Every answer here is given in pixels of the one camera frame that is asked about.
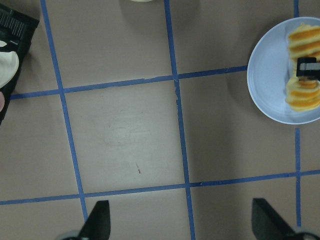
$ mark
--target orange food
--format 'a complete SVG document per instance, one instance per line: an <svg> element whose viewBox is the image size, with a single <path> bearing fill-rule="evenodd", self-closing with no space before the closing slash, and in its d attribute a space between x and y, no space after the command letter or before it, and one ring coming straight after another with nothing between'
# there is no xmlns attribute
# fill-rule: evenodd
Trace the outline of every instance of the orange food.
<svg viewBox="0 0 320 240"><path fill-rule="evenodd" d="M316 57L320 61L320 26L301 24L288 36L292 77L286 84L286 99L297 112L310 111L320 106L320 83L317 80L299 80L296 77L297 59Z"/></svg>

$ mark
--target floor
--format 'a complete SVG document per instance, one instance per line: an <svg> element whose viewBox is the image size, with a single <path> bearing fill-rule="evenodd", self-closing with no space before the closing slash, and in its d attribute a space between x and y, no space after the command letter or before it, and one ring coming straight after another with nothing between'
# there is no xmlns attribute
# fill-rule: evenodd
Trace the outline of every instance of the floor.
<svg viewBox="0 0 320 240"><path fill-rule="evenodd" d="M320 232L320 121L269 119L246 75L317 0L0 3L40 20L0 126L1 239L61 239L98 200L111 240L254 240L255 197Z"/></svg>

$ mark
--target black clip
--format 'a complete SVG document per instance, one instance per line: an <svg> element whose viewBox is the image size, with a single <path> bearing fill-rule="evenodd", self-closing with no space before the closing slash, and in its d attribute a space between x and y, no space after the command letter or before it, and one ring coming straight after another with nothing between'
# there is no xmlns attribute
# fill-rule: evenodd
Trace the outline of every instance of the black clip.
<svg viewBox="0 0 320 240"><path fill-rule="evenodd" d="M78 236L63 240L108 240L110 232L109 201L97 201Z"/></svg>
<svg viewBox="0 0 320 240"><path fill-rule="evenodd" d="M299 80L320 79L320 62L316 57L299 57L296 65L296 76Z"/></svg>
<svg viewBox="0 0 320 240"><path fill-rule="evenodd" d="M310 232L295 232L264 198L252 201L251 225L257 240L320 240Z"/></svg>

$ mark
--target blue tape line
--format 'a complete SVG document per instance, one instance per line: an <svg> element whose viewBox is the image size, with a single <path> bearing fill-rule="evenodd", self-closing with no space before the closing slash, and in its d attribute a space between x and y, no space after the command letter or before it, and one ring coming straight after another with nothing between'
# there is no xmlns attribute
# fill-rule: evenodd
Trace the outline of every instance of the blue tape line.
<svg viewBox="0 0 320 240"><path fill-rule="evenodd" d="M190 180L189 180L189 169L188 169L186 140L185 140L185 129L184 129L184 121L183 121L183 113L182 113L180 83L179 83L178 71L177 71L174 35L173 35L171 12L170 12L170 1L169 0L164 0L164 12L165 12L165 22L166 22L168 44L169 44L171 70L172 70L172 76L173 76L174 86L175 86L175 94L177 97L176 106L177 106L179 133L180 133L180 144L181 144L181 153L182 153L184 182L187 185L189 185ZM191 197L189 186L187 186L185 188L185 194L186 194L186 202L187 202L188 217L189 217L190 236L191 236L191 240L195 240L196 239L195 224L194 224L194 217L193 217L192 197Z"/></svg>
<svg viewBox="0 0 320 240"><path fill-rule="evenodd" d="M293 16L295 18L299 17L299 0L294 0L293 1Z"/></svg>
<svg viewBox="0 0 320 240"><path fill-rule="evenodd" d="M49 95L58 95L60 92L58 89L55 90L46 90L46 91L35 91L35 92L27 92L27 93L18 93L10 96L10 100L14 99L27 99L27 98L35 98Z"/></svg>
<svg viewBox="0 0 320 240"><path fill-rule="evenodd" d="M300 160L300 129L295 129L294 134L294 148L295 148L295 171L301 172L301 160Z"/></svg>
<svg viewBox="0 0 320 240"><path fill-rule="evenodd" d="M123 194L155 192L155 191L163 191L163 190L171 190L171 189L183 189L185 187L186 187L185 184L174 184L174 185L165 185L165 186L141 187L141 188L126 189L126 190L92 192L92 193L85 193L84 196L86 198L94 198L94 197L123 195Z"/></svg>
<svg viewBox="0 0 320 240"><path fill-rule="evenodd" d="M191 239L195 240L196 230L195 230L194 210L192 207L192 197L191 197L190 187L185 188L185 194L186 194L186 205L188 208L188 216L189 216L190 235L191 235Z"/></svg>
<svg viewBox="0 0 320 240"><path fill-rule="evenodd" d="M296 177L295 183L295 211L296 211L296 225L301 227L301 177Z"/></svg>
<svg viewBox="0 0 320 240"><path fill-rule="evenodd" d="M1 205L13 205L13 204L49 202L49 201L78 199L78 198L79 198L78 194L62 195L62 196L46 196L46 197L37 197L37 198L31 198L31 199L17 199L17 200L0 201L0 206Z"/></svg>
<svg viewBox="0 0 320 240"><path fill-rule="evenodd" d="M174 80L178 80L177 63L175 55L175 44L174 44L174 34L172 30L171 12L170 12L170 1L164 0L164 12L165 12L165 22L166 31L169 43L169 54L171 62L171 71Z"/></svg>
<svg viewBox="0 0 320 240"><path fill-rule="evenodd" d="M294 134L295 145L295 211L296 211L296 225L301 227L301 153L300 153L300 129L295 129Z"/></svg>
<svg viewBox="0 0 320 240"><path fill-rule="evenodd" d="M302 176L320 175L320 169L301 172L301 175ZM240 184L240 183L249 183L249 182L265 181L265 180L272 180L272 179L293 178L297 176L299 177L299 174L297 174L296 172L288 172L288 173L279 173L279 174L271 174L271 175L234 178L234 179L227 179L227 180L203 181L203 182L182 183L182 184L173 184L173 185L164 185L164 186L141 187L141 188L133 188L133 189L125 189L125 190L92 192L92 193L85 193L84 196L86 198L94 198L94 197L104 197L104 196L123 195L123 194L155 192L155 191L172 190L172 189L187 189L187 188L198 188L198 187L207 187L207 186ZM78 198L80 198L78 194L49 196L49 197L38 197L33 199L0 201L0 205L37 203L37 202L65 200L65 199L78 199Z"/></svg>
<svg viewBox="0 0 320 240"><path fill-rule="evenodd" d="M69 114L68 114L68 107L67 107L65 93L63 90L64 87L63 87L62 80L61 80L61 74L60 74L58 59L57 59L57 55L56 55L54 39L53 39L52 32L51 32L51 26L50 26L50 21L49 21L46 0L41 0L41 8L42 8L42 13L43 13L43 19L44 19L47 38L48 38L48 43L49 43L49 47L50 47L56 82L58 85L58 90L59 90L59 94L60 94L60 98L61 98L65 127L66 127L66 132L67 132L67 136L68 136L68 140L69 140L69 145L70 145L70 151L71 151L71 156L72 156L72 162L73 162L73 167L74 167L77 188L78 188L78 192L79 192L79 198L80 198L81 207L82 207L83 218L84 218L84 220L87 220L88 212L87 212L87 207L86 207L85 195L84 195L84 190L83 190L82 182L81 182L81 176L80 176L80 171L79 171L79 166L78 166L78 161L77 161L75 143L74 143L74 139L73 139L73 135L72 135L70 119L69 119Z"/></svg>
<svg viewBox="0 0 320 240"><path fill-rule="evenodd" d="M234 178L234 179L227 179L227 180L194 182L194 183L190 183L190 187L195 188L195 187L206 187L206 186L240 184L240 183L249 183L249 182L272 180L272 179L292 178L296 176L297 174L295 172L288 172L288 173L270 174L270 175L263 175L263 176Z"/></svg>
<svg viewBox="0 0 320 240"><path fill-rule="evenodd" d="M126 81L92 84L92 85L86 85L86 86L68 87L68 88L64 88L64 92L75 93L75 92L89 91L89 90L96 90L96 89L106 89L111 87L123 87L123 86L137 85L137 84L163 82L163 81L169 81L172 79L173 79L172 76L157 76L149 79L141 78L141 79L126 80Z"/></svg>
<svg viewBox="0 0 320 240"><path fill-rule="evenodd" d="M197 71L197 72L189 72L189 73L182 73L179 74L179 79L189 79L189 78L197 78L197 77L204 77L204 76L211 76L211 75L219 75L219 74L230 74L235 72L243 72L247 71L248 66L234 66L234 67L227 67L221 69L214 69L214 70L207 70L207 71Z"/></svg>
<svg viewBox="0 0 320 240"><path fill-rule="evenodd" d="M310 171L302 171L300 176L310 176L310 175L318 175L320 174L320 169L318 170L310 170Z"/></svg>

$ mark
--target plate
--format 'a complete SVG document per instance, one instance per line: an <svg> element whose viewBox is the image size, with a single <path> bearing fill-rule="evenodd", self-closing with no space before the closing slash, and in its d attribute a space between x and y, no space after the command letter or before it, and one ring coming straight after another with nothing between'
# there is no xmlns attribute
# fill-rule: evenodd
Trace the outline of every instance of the plate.
<svg viewBox="0 0 320 240"><path fill-rule="evenodd" d="M320 107L296 112L286 103L286 84L292 72L288 36L302 23L320 26L320 19L296 17L271 28L256 44L247 68L253 102L266 116L283 124L307 124L320 119Z"/></svg>
<svg viewBox="0 0 320 240"><path fill-rule="evenodd" d="M19 67L19 57L15 51L0 51L0 88L6 85L16 74Z"/></svg>
<svg viewBox="0 0 320 240"><path fill-rule="evenodd" d="M2 109L5 106L5 96L4 94L0 91L0 112L2 111Z"/></svg>

